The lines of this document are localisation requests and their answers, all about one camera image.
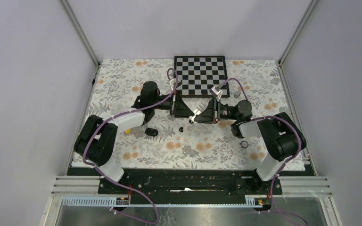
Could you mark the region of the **white earbud charging case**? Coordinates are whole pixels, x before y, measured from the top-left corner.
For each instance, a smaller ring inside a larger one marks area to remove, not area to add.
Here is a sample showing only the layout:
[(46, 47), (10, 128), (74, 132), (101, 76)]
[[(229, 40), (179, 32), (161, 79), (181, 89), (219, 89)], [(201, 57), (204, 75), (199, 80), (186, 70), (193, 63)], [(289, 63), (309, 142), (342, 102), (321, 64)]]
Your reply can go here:
[(193, 110), (193, 113), (194, 113), (193, 116), (189, 117), (190, 124), (195, 123), (195, 118), (201, 114), (201, 111), (199, 109), (195, 109), (195, 110)]

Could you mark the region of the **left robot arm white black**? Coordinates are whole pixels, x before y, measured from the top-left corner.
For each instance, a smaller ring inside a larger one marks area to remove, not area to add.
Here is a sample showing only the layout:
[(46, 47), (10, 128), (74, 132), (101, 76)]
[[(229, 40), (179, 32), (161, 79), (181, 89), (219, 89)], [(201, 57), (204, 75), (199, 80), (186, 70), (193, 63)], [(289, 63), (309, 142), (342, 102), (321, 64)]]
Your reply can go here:
[(123, 178), (123, 168), (114, 159), (116, 136), (147, 124), (156, 109), (168, 110), (175, 118), (194, 115), (178, 91), (173, 89), (169, 94), (161, 95), (157, 84), (148, 81), (143, 84), (130, 110), (106, 120), (96, 115), (89, 116), (75, 141), (74, 151), (82, 156), (85, 164), (111, 179), (109, 187), (117, 194), (127, 189), (127, 181)]

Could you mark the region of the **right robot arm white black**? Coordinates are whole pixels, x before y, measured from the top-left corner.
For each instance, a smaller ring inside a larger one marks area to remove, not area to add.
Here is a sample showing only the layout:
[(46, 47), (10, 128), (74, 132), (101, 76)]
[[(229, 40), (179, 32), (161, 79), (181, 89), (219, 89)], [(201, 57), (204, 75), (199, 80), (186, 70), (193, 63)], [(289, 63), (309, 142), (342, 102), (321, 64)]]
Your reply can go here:
[(213, 98), (204, 111), (194, 113), (190, 120), (208, 124), (233, 120), (230, 126), (233, 136), (263, 139), (268, 154), (255, 170), (255, 178), (251, 182), (253, 191), (263, 194), (270, 188), (270, 180), (279, 174), (287, 162), (306, 148), (307, 141), (286, 112), (254, 119), (252, 109), (247, 100), (231, 106)]

